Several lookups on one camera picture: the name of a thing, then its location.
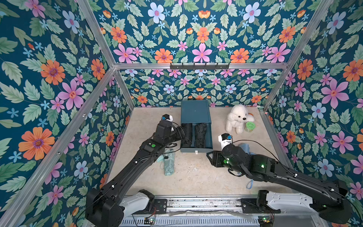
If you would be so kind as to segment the teal top drawer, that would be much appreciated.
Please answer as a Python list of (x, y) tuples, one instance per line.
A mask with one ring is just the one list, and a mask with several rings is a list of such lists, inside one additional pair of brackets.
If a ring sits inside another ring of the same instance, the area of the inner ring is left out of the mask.
[(183, 153), (208, 153), (213, 150), (211, 124), (181, 124), (185, 137), (181, 140)]

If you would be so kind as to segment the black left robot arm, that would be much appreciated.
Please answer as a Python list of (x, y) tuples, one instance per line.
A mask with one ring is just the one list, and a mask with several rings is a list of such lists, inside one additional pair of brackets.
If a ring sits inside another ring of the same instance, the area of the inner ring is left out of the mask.
[(141, 190), (134, 196), (125, 195), (141, 174), (149, 168), (172, 143), (185, 136), (183, 128), (161, 120), (156, 132), (142, 142), (134, 158), (101, 189), (87, 193), (85, 218), (97, 227), (118, 227), (124, 217), (146, 209), (154, 196)]

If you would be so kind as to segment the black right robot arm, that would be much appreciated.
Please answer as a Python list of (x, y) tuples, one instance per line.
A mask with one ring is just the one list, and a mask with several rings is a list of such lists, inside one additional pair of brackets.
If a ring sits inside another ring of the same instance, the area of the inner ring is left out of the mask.
[(207, 158), (211, 165), (225, 167), (234, 176), (276, 183), (312, 197), (310, 208), (326, 221), (346, 224), (351, 217), (351, 203), (345, 197), (348, 189), (341, 180), (319, 180), (290, 169), (268, 156), (248, 154), (233, 144), (226, 145), (221, 151), (207, 153)]

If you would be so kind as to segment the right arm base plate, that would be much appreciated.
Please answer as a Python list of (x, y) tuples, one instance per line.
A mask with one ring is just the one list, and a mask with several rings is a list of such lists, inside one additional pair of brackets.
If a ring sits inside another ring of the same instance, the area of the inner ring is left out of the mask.
[(281, 210), (274, 210), (268, 205), (258, 205), (257, 199), (242, 198), (240, 199), (242, 211), (244, 214), (280, 214)]

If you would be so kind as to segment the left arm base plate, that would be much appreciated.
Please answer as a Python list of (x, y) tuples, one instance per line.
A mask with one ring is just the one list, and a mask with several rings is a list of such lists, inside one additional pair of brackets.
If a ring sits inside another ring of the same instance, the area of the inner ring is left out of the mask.
[(148, 202), (144, 209), (145, 214), (166, 214), (167, 212), (167, 199), (153, 199)]

